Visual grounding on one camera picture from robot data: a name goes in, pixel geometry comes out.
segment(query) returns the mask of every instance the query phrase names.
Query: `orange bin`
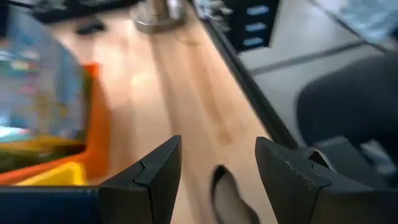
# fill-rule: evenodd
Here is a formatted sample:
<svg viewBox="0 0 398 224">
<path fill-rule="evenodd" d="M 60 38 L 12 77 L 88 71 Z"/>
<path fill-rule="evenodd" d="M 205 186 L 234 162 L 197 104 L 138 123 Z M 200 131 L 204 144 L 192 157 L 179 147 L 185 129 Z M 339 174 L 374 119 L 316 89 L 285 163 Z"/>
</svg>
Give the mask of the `orange bin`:
<svg viewBox="0 0 398 224">
<path fill-rule="evenodd" d="M 84 164 L 88 179 L 104 176 L 108 172 L 111 113 L 99 80 L 100 66 L 97 63 L 92 63 L 84 65 L 84 68 L 93 78 L 90 121 L 84 152 L 2 173 L 0 174 L 0 185 L 15 184 L 66 162 Z"/>
</svg>

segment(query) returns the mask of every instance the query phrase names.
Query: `gray floor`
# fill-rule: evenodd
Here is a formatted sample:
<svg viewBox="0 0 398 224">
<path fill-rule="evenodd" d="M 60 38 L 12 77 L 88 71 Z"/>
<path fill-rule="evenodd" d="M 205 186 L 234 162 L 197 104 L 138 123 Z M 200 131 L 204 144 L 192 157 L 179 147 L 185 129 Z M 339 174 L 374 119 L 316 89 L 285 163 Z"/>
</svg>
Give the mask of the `gray floor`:
<svg viewBox="0 0 398 224">
<path fill-rule="evenodd" d="M 345 2 L 317 1 L 325 9 L 333 12 Z M 381 53 L 363 43 L 360 38 L 330 19 L 324 11 L 308 0 L 282 0 L 281 6 L 272 47 L 242 53 L 240 58 L 247 69 L 252 71 L 253 79 L 290 132 L 302 143 L 294 112 L 299 91 L 308 82 L 350 62 Z M 383 45 L 388 49 L 395 47 L 390 41 Z M 325 52 L 332 53 L 327 57 L 311 59 L 294 66 L 267 69 L 287 60 L 308 55 L 323 55 Z"/>
</svg>

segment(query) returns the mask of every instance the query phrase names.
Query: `yellow bin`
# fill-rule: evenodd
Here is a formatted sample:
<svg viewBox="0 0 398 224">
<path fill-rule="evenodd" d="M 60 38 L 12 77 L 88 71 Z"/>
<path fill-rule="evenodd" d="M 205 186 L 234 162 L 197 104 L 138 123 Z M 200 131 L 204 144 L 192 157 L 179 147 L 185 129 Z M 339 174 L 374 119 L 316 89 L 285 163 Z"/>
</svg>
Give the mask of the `yellow bin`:
<svg viewBox="0 0 398 224">
<path fill-rule="evenodd" d="M 85 169 L 77 162 L 67 162 L 26 179 L 16 185 L 87 185 Z"/>
</svg>

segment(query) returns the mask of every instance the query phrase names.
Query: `butcher block countertop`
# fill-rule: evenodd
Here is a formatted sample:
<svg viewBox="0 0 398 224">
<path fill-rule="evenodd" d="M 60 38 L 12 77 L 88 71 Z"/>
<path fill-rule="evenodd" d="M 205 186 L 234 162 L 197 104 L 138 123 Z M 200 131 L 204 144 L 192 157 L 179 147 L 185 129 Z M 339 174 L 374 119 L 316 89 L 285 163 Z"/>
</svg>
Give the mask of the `butcher block countertop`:
<svg viewBox="0 0 398 224">
<path fill-rule="evenodd" d="M 235 175 L 261 222 L 277 223 L 254 156 L 256 137 L 268 137 L 201 22 L 158 35 L 137 31 L 127 9 L 98 15 L 106 32 L 74 31 L 79 20 L 51 25 L 82 63 L 101 65 L 112 112 L 109 176 L 133 164 L 174 134 L 182 135 L 182 176 L 172 223 L 216 223 L 210 203 L 214 167 Z"/>
</svg>

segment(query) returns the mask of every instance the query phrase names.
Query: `faucet base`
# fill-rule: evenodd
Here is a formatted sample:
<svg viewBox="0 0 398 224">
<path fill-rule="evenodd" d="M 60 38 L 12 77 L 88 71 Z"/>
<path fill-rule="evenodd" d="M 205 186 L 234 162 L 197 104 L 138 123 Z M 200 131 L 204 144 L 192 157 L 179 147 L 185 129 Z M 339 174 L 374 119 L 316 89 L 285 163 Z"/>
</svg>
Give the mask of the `faucet base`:
<svg viewBox="0 0 398 224">
<path fill-rule="evenodd" d="M 135 12 L 137 15 L 134 18 L 135 27 L 145 34 L 157 34 L 184 25 L 187 20 L 185 8 L 182 4 L 176 4 L 177 2 L 175 1 L 170 3 L 170 14 L 167 18 L 160 18 L 157 15 L 153 15 L 150 13 L 150 10 L 148 10 L 148 5 L 146 2 L 140 3 L 138 5 L 137 11 Z"/>
</svg>

